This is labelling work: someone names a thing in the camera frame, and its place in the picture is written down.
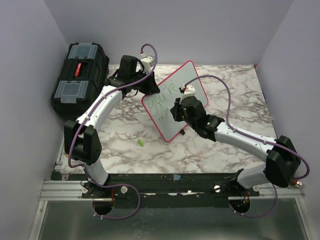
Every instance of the white wall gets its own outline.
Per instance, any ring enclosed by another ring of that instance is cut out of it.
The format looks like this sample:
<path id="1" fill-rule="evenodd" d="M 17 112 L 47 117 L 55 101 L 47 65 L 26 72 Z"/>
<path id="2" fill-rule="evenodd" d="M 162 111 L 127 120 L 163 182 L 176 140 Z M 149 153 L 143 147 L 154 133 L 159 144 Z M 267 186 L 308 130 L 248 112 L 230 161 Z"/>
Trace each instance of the white wall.
<path id="1" fill-rule="evenodd" d="M 43 0 L 0 7 L 0 239 L 28 239 L 62 122 L 50 96 L 68 46 Z"/>
<path id="2" fill-rule="evenodd" d="M 45 0 L 68 44 L 96 42 L 112 64 L 154 44 L 159 62 L 256 64 L 293 0 Z"/>
<path id="3" fill-rule="evenodd" d="M 308 210 L 320 235 L 320 1 L 295 0 L 264 52 L 257 74 L 278 134 L 290 137 L 311 173 Z"/>

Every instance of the whiteboard with red border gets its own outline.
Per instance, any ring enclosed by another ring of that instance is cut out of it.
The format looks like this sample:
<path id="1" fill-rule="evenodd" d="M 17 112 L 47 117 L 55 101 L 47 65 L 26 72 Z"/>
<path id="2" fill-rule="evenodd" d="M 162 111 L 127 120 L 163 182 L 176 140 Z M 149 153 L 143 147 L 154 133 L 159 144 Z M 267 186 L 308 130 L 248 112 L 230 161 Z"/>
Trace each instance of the whiteboard with red border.
<path id="1" fill-rule="evenodd" d="M 198 73 L 194 63 L 187 61 L 158 84 L 160 93 L 145 95 L 141 100 L 142 105 L 166 142 L 170 142 L 187 126 L 184 121 L 176 122 L 170 109 L 173 108 L 176 98 L 182 97 L 179 88 L 196 77 L 198 77 Z M 195 97 L 206 107 L 209 101 L 201 80 L 195 80 L 191 84 L 195 88 Z"/>

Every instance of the red label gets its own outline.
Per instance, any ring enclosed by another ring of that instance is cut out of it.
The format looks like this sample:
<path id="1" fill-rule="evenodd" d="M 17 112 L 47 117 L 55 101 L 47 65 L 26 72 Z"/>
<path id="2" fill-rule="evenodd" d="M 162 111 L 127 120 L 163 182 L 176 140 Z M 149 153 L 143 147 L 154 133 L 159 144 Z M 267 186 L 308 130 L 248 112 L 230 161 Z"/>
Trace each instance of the red label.
<path id="1" fill-rule="evenodd" d="M 78 66 L 76 66 L 76 70 L 75 70 L 75 74 L 74 74 L 75 77 L 79 76 L 81 64 L 82 64 L 82 63 L 79 62 L 79 63 L 78 63 Z"/>

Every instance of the gray floor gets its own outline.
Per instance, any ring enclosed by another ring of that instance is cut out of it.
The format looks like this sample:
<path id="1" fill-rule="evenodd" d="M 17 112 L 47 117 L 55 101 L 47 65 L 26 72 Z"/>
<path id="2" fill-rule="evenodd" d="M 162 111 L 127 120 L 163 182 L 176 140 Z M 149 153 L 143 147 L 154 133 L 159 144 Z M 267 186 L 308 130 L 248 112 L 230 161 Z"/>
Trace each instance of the gray floor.
<path id="1" fill-rule="evenodd" d="M 267 211 L 274 199 L 252 200 L 248 213 Z M 114 215 L 130 209 L 115 209 Z M 93 217 L 90 202 L 49 202 L 40 240 L 306 240 L 295 199 L 280 199 L 263 218 L 244 218 L 227 208 L 140 209 L 125 220 Z"/>

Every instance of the tabletop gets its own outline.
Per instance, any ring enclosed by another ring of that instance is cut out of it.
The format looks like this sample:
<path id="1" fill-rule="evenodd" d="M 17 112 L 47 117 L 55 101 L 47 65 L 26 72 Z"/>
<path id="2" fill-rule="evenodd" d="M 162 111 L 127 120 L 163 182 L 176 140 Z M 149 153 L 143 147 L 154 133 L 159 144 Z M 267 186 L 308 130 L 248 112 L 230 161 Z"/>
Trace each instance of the tabletop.
<path id="1" fill-rule="evenodd" d="M 109 66 L 109 74 L 118 67 Z M 157 65 L 156 82 L 161 82 L 178 67 Z M 256 134 L 276 137 L 253 65 L 198 65 L 196 70 L 199 76 L 218 76 L 229 86 L 230 123 Z M 209 100 L 205 108 L 207 114 L 225 119 L 228 106 L 225 87 L 213 78 L 201 81 Z M 178 134 L 171 142 L 165 142 L 144 109 L 142 97 L 139 93 L 125 98 L 112 110 L 98 133 L 102 145 L 100 159 L 109 173 L 234 173 L 262 164 L 255 156 L 234 146 L 199 137 L 189 126 L 184 129 L 185 135 Z M 65 155 L 62 160 L 62 174 L 84 173 L 81 167 L 69 168 Z"/>

